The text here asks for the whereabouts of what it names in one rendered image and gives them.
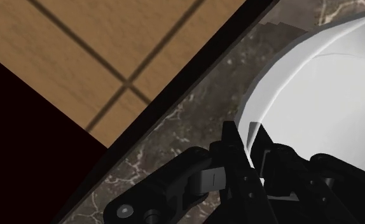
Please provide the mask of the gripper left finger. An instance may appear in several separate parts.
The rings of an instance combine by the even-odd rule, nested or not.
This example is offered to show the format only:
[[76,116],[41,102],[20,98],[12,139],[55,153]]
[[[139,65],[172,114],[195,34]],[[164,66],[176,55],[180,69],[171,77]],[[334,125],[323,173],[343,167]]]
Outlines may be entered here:
[[219,192],[221,203],[203,224],[277,224],[233,121],[209,149],[188,148],[113,199],[104,224],[178,224],[210,192]]

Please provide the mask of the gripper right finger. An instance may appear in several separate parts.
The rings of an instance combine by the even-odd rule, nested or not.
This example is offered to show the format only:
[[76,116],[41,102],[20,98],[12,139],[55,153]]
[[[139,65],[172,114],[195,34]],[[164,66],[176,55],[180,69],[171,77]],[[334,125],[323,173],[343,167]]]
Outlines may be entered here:
[[325,153],[306,160],[274,143],[259,122],[250,132],[250,158],[269,196],[294,194],[304,224],[365,224],[364,170]]

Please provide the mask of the white bowl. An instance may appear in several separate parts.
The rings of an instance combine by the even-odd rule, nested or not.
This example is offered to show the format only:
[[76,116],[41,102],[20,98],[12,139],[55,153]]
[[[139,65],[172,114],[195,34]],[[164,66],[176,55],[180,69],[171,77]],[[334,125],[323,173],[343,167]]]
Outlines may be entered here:
[[365,11],[276,54],[243,96],[235,123],[247,153],[264,127],[302,158],[325,153],[365,171]]

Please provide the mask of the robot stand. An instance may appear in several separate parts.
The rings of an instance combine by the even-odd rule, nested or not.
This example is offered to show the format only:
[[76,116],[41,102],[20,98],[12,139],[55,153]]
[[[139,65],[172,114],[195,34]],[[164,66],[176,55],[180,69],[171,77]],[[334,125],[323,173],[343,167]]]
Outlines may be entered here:
[[59,224],[105,152],[0,63],[0,224]]

